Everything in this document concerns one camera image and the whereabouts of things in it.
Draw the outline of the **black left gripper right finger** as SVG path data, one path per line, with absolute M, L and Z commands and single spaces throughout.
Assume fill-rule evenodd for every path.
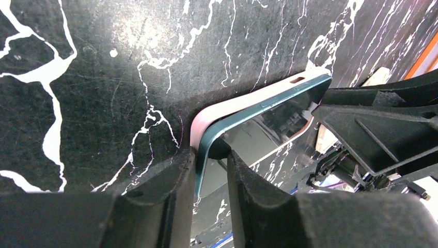
M 437 247 L 437 224 L 414 196 L 288 194 L 227 158 L 235 247 Z

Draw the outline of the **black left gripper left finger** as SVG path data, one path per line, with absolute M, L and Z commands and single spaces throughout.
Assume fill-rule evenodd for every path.
M 1 195 L 1 247 L 189 247 L 196 156 L 116 193 Z

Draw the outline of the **pink phone case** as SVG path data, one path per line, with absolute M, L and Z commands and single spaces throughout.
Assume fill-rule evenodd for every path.
M 259 90 L 206 107 L 195 116 L 191 124 L 190 146 L 198 149 L 204 132 L 218 119 L 261 103 L 262 101 L 274 97 L 288 89 L 302 86 L 304 83 L 321 75 L 331 75 L 331 72 L 329 69 L 323 67 L 315 67 Z

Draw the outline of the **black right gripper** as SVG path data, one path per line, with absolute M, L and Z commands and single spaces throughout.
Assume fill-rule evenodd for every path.
M 347 150 L 318 161 L 308 186 L 336 192 L 411 193 L 430 200 L 407 175 L 437 164 L 437 70 L 411 79 L 366 87 L 331 88 L 313 116 Z

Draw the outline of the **teal smartphone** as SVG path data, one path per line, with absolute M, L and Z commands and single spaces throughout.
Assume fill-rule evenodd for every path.
M 273 180 L 273 156 L 286 156 L 293 142 L 309 129 L 314 121 L 311 113 L 331 80 L 330 75 L 318 76 L 212 123 L 197 149 L 196 195 L 206 197 L 226 183 L 230 150 Z

